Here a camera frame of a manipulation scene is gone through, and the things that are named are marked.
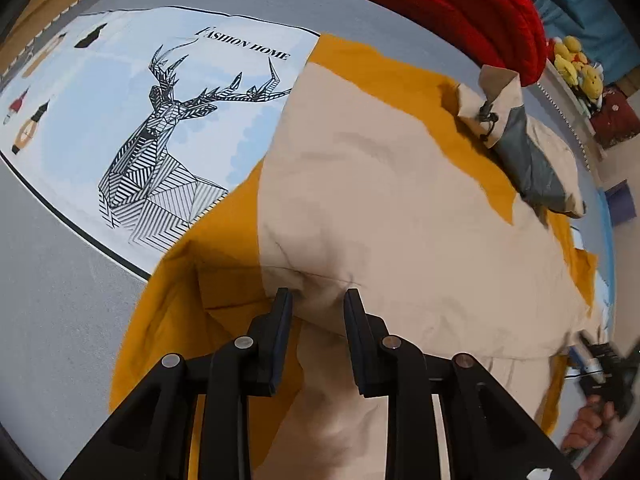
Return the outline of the person's right hand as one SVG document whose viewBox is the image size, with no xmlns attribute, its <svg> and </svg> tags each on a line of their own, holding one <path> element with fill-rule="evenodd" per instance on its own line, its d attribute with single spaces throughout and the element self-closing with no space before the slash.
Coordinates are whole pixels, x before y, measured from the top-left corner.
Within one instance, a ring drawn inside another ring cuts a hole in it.
<svg viewBox="0 0 640 480">
<path fill-rule="evenodd" d="M 586 404 L 577 412 L 574 422 L 561 442 L 561 451 L 581 451 L 597 444 L 605 437 L 614 437 L 618 416 L 612 402 L 600 396 L 588 396 Z"/>
</svg>

